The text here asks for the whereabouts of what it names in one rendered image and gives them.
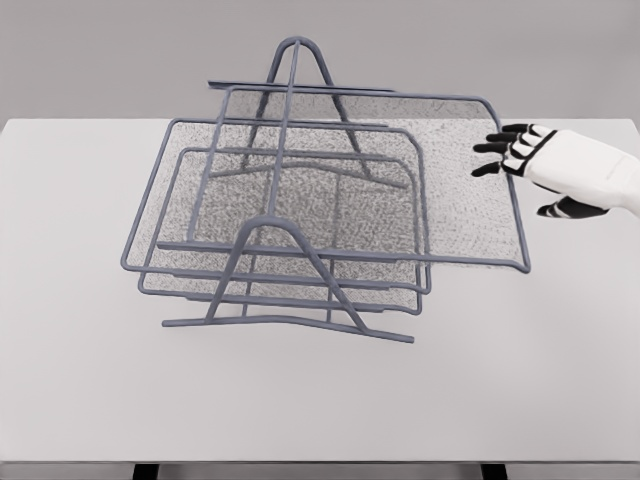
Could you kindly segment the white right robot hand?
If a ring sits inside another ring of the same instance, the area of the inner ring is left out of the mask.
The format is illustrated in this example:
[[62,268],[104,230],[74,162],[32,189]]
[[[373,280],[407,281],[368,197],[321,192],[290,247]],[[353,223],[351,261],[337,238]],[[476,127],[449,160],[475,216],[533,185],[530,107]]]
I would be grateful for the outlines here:
[[541,206],[539,216],[586,219],[616,208],[627,210],[623,201],[626,157],[633,155],[601,141],[572,130],[520,123],[487,135],[473,150],[501,156],[473,170],[474,177],[504,171],[561,196]]

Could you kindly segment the large grey mesh tray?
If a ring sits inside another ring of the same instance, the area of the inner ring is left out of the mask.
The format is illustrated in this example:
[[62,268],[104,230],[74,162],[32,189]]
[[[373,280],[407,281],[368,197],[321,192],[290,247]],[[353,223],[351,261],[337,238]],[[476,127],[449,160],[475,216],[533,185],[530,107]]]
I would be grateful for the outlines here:
[[[215,122],[283,126],[286,88],[232,86]],[[513,185],[504,174],[475,179],[475,142],[499,128],[482,97],[415,94],[342,86],[294,86],[285,141],[297,128],[337,130],[341,152],[413,162],[419,182],[425,264],[527,271],[530,267]]]

